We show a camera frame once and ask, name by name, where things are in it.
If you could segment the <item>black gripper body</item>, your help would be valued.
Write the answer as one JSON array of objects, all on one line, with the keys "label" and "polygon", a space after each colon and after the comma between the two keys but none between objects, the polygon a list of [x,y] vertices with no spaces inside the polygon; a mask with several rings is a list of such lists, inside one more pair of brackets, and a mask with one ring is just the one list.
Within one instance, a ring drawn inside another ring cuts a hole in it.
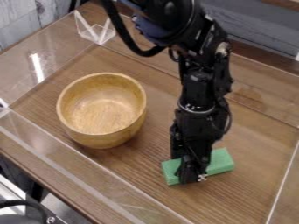
[{"label": "black gripper body", "polygon": [[230,106],[218,105],[207,111],[191,111],[183,106],[175,109],[171,130],[179,130],[189,153],[203,154],[229,132],[231,126]]}]

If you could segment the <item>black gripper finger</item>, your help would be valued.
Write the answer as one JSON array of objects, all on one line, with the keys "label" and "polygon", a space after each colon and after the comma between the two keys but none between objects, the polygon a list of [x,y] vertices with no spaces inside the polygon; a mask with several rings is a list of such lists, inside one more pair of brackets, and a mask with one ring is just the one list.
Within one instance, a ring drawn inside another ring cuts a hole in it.
[{"label": "black gripper finger", "polygon": [[179,130],[173,129],[171,130],[171,158],[182,158],[189,154],[182,133]]},{"label": "black gripper finger", "polygon": [[181,152],[178,158],[181,159],[181,165],[177,170],[179,183],[185,185],[202,182],[207,177],[207,168],[211,164],[211,152],[209,151],[201,155]]}]

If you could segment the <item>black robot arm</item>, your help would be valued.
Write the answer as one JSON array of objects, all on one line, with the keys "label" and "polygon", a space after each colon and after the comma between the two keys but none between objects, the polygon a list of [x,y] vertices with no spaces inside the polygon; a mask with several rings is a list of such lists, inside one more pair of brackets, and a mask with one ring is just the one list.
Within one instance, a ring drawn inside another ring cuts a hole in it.
[{"label": "black robot arm", "polygon": [[226,99],[234,83],[229,34],[202,8],[202,0],[119,2],[134,11],[135,28],[154,44],[149,50],[138,46],[115,3],[102,0],[129,49],[143,57],[167,51],[179,64],[182,94],[170,128],[171,157],[181,161],[175,172],[179,182],[201,182],[209,176],[213,145],[227,134],[233,123]]}]

